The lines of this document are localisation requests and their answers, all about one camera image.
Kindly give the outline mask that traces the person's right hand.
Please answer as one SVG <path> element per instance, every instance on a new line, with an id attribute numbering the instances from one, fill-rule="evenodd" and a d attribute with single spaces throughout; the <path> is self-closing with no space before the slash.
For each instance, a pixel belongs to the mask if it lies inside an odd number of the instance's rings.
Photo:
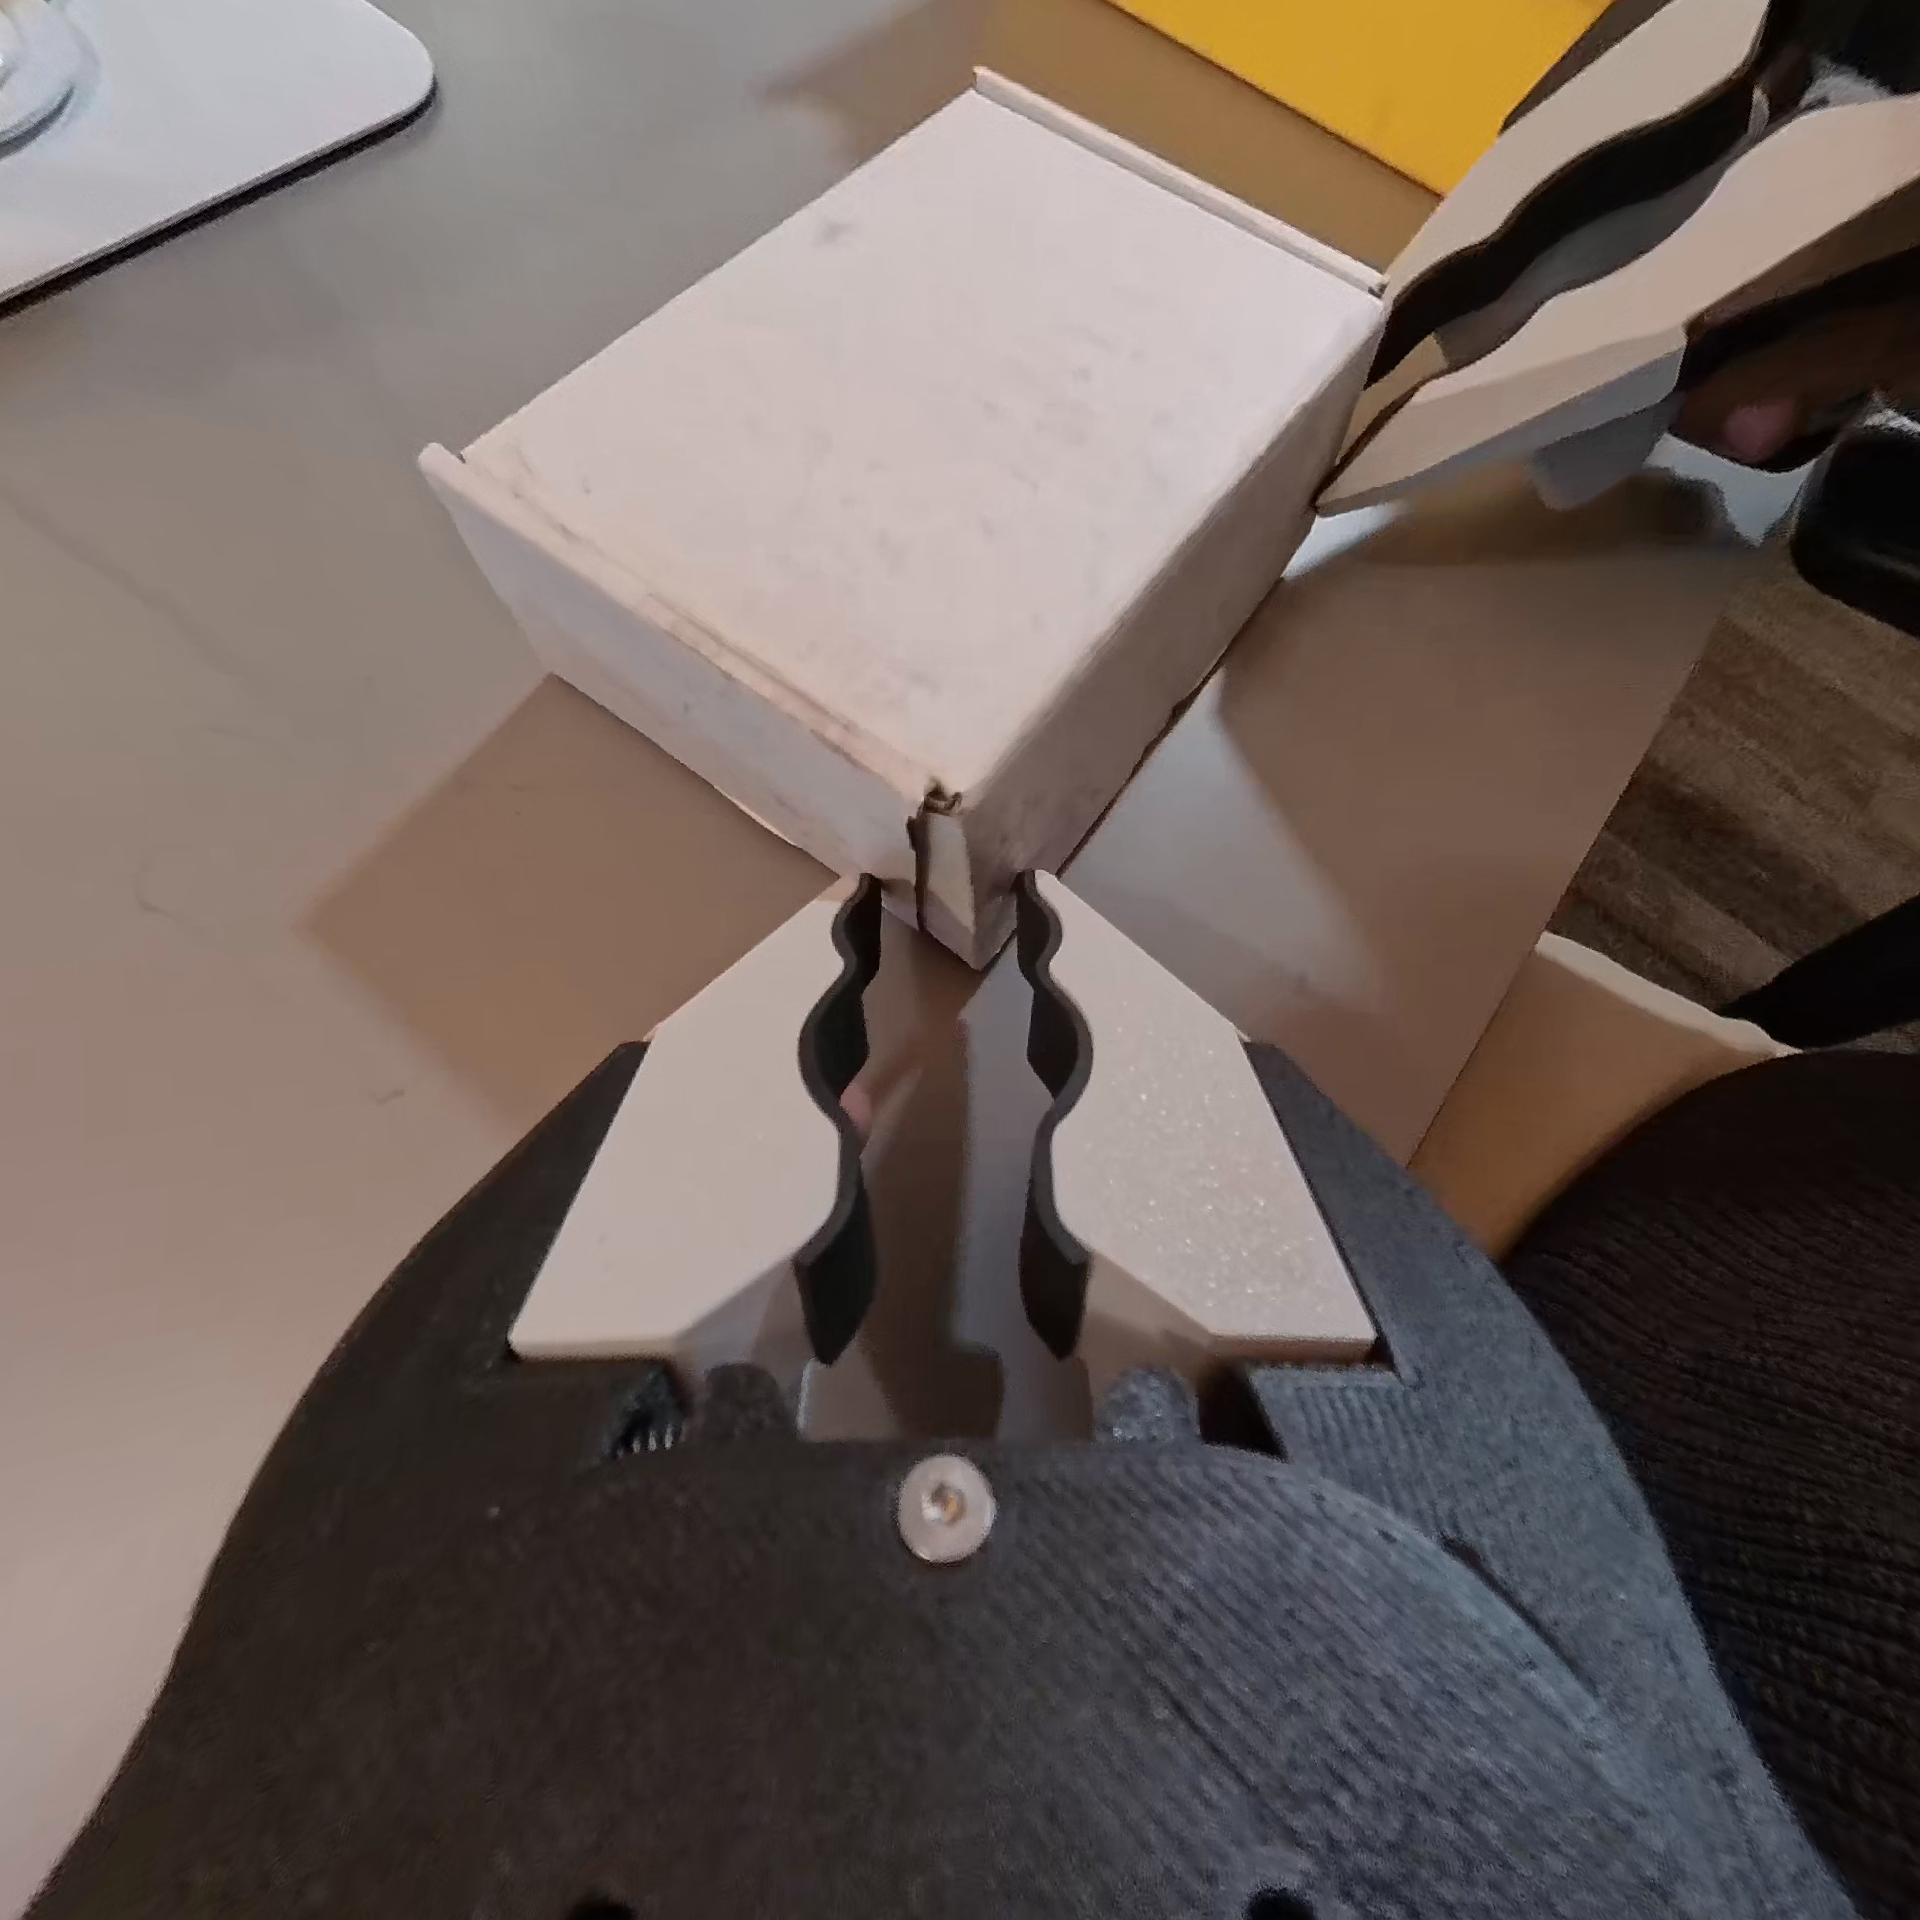
<path id="1" fill-rule="evenodd" d="M 1711 329 L 1687 353 L 1681 444 L 1786 472 L 1877 405 L 1917 395 L 1917 250 Z"/>

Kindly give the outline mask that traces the white stand base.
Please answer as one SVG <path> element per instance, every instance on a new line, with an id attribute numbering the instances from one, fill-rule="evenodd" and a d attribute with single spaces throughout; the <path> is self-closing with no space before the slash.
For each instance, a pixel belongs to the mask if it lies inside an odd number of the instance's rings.
<path id="1" fill-rule="evenodd" d="M 368 3 L 5 3 L 5 312 L 394 133 L 434 90 Z"/>

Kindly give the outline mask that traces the large yellow plastic bin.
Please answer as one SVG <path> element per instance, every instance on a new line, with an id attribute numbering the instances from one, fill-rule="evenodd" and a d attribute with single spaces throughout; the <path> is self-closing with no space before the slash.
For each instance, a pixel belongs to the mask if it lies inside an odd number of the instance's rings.
<path id="1" fill-rule="evenodd" d="M 1449 192 L 1601 3 L 1119 3 L 1266 98 Z"/>

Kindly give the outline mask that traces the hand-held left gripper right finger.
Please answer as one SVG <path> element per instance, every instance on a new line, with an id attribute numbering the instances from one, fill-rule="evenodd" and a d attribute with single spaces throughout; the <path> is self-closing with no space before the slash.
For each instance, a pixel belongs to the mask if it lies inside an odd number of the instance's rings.
<path id="1" fill-rule="evenodd" d="M 1042 1347 L 1090 1379 L 1367 1361 L 1375 1322 L 1237 1025 L 1050 874 L 1016 877 L 1016 963 L 1046 1092 L 1019 1248 Z"/>

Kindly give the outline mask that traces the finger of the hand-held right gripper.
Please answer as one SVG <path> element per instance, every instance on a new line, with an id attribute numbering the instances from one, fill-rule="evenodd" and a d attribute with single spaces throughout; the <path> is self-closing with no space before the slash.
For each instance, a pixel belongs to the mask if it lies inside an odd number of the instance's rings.
<path id="1" fill-rule="evenodd" d="M 1797 114 L 1643 257 L 1422 385 L 1336 465 L 1314 507 L 1367 511 L 1658 410 L 1709 337 L 1859 293 L 1912 251 L 1915 184 L 1915 93 Z"/>
<path id="2" fill-rule="evenodd" d="M 1647 251 L 1806 80 L 1807 4 L 1610 7 L 1387 269 L 1367 392 L 1464 368 Z"/>

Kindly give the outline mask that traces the grey desk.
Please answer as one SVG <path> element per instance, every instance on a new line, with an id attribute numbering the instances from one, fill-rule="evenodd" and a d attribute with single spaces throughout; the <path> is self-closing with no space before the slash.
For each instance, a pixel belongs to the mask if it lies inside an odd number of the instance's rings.
<path id="1" fill-rule="evenodd" d="M 5 320 L 5 1915 L 400 1260 L 822 884 L 417 466 L 990 67 L 1347 257 L 1422 187 L 1105 4 L 392 4 L 423 120 Z M 1069 888 L 1407 1160 L 1792 482 L 1331 519 Z"/>

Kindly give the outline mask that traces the white cardboard box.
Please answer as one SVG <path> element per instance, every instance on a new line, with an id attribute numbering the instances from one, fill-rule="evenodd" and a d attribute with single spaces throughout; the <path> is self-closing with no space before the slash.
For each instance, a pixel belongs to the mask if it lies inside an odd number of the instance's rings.
<path id="1" fill-rule="evenodd" d="M 547 675 L 983 970 L 1280 581 L 1381 289 L 979 67 L 417 465 Z"/>

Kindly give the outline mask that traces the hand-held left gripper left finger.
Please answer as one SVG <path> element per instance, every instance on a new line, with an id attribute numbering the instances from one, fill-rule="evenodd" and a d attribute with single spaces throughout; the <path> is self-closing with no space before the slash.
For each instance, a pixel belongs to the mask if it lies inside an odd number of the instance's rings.
<path id="1" fill-rule="evenodd" d="M 880 883 L 839 880 L 663 1019 L 511 1323 L 521 1361 L 802 1379 L 872 1307 L 845 1091 L 869 1061 Z"/>

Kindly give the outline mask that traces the person's khaki pants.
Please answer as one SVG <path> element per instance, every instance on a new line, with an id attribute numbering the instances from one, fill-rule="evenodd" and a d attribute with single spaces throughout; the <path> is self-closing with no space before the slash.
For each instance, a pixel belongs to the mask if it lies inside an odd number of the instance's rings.
<path id="1" fill-rule="evenodd" d="M 1489 1260 L 1687 1092 L 1792 1047 L 1542 932 L 1407 1171 Z"/>

